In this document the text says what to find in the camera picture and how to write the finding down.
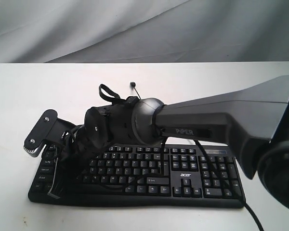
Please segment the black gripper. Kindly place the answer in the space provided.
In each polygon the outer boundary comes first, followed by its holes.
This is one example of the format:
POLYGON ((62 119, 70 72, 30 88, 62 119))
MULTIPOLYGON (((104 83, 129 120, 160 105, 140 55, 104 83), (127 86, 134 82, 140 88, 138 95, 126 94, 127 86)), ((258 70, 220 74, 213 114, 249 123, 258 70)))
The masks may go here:
POLYGON ((60 198, 57 190, 63 190, 89 166, 89 161, 104 151, 96 148, 86 137, 84 125, 78 125, 65 135, 64 148, 58 154, 54 146, 54 172, 52 185, 47 195, 60 198))

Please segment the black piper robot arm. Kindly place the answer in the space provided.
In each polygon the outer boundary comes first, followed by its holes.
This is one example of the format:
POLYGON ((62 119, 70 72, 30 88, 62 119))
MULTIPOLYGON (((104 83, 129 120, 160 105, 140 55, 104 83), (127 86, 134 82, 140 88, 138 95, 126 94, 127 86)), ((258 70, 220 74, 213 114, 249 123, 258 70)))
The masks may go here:
POLYGON ((245 176, 255 175, 289 209, 289 76, 202 99, 165 105, 126 99, 104 84, 107 106, 92 107, 84 124, 63 132, 49 195, 59 199, 72 178, 113 144, 165 146, 169 137, 226 144, 245 176))

